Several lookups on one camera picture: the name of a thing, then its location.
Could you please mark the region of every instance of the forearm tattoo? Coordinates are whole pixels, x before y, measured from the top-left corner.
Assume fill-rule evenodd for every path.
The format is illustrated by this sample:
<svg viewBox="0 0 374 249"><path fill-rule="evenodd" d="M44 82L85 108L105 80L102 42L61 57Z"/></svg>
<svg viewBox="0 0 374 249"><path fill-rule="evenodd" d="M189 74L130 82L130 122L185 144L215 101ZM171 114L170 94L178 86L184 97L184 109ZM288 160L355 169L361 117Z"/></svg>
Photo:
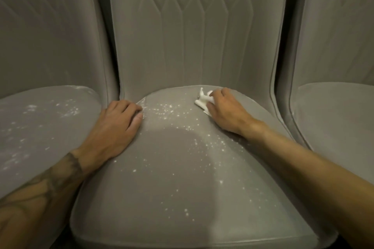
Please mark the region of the forearm tattoo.
<svg viewBox="0 0 374 249"><path fill-rule="evenodd" d="M78 159L68 153L57 164L0 199L0 237L16 214L30 217L37 199L45 213L57 194L82 177L83 171Z"/></svg>

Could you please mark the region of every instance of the person's left hand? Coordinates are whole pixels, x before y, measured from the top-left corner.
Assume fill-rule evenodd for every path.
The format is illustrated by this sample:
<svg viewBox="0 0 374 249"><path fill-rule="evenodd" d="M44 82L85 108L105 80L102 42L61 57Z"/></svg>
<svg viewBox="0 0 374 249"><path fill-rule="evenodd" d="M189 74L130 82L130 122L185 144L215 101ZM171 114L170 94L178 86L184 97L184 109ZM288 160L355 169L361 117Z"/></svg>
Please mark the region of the person's left hand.
<svg viewBox="0 0 374 249"><path fill-rule="evenodd" d="M79 160L84 173L96 170L108 159L123 152L142 123L143 113L139 112L142 109L140 105L120 100L112 101L107 109L101 111L88 137L71 152Z"/></svg>

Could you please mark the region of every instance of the person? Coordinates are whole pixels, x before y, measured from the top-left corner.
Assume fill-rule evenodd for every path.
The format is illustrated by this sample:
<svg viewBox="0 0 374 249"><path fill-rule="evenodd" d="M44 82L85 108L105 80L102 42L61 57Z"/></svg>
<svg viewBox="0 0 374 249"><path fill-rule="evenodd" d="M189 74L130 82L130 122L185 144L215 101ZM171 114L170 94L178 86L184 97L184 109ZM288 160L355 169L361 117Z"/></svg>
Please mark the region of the person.
<svg viewBox="0 0 374 249"><path fill-rule="evenodd" d="M353 248L374 247L374 185L253 118L229 89L215 90L211 96L215 104L208 103L208 109L218 126L255 145L263 159L320 209ZM79 148L2 198L2 248L25 248L59 200L71 198L87 175L123 152L142 122L141 110L126 100L111 102Z"/></svg>

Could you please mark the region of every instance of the chair backrest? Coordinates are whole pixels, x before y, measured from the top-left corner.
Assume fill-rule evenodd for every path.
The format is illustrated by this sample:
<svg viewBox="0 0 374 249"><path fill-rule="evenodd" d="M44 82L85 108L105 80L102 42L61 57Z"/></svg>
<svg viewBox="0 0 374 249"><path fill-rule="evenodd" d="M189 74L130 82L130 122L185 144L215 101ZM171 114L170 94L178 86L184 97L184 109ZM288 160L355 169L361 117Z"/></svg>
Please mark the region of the chair backrest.
<svg viewBox="0 0 374 249"><path fill-rule="evenodd" d="M0 0L0 98L44 86L118 97L97 0Z"/></svg>
<svg viewBox="0 0 374 249"><path fill-rule="evenodd" d="M285 0L111 0L121 97L218 85L272 114Z"/></svg>
<svg viewBox="0 0 374 249"><path fill-rule="evenodd" d="M315 82L374 85L374 0L298 0L277 93Z"/></svg>

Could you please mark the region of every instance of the chair seat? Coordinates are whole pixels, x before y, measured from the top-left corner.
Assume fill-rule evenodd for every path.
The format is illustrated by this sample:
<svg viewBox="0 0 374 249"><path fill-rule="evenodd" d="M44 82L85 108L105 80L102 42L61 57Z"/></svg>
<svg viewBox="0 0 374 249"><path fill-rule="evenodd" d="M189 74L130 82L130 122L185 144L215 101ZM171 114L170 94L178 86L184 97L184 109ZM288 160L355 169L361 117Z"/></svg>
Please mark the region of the chair seat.
<svg viewBox="0 0 374 249"><path fill-rule="evenodd" d="M307 84L297 90L291 110L311 149L374 183L374 86Z"/></svg>
<svg viewBox="0 0 374 249"><path fill-rule="evenodd" d="M80 191L70 218L76 239L87 248L315 248L295 197L250 144L194 105L199 90L164 89L140 102L144 121L133 143ZM263 107L233 94L289 136Z"/></svg>
<svg viewBox="0 0 374 249"><path fill-rule="evenodd" d="M0 100L0 197L78 147L101 109L98 95L81 86L33 89ZM30 248L49 248L66 223L71 201L45 224Z"/></svg>

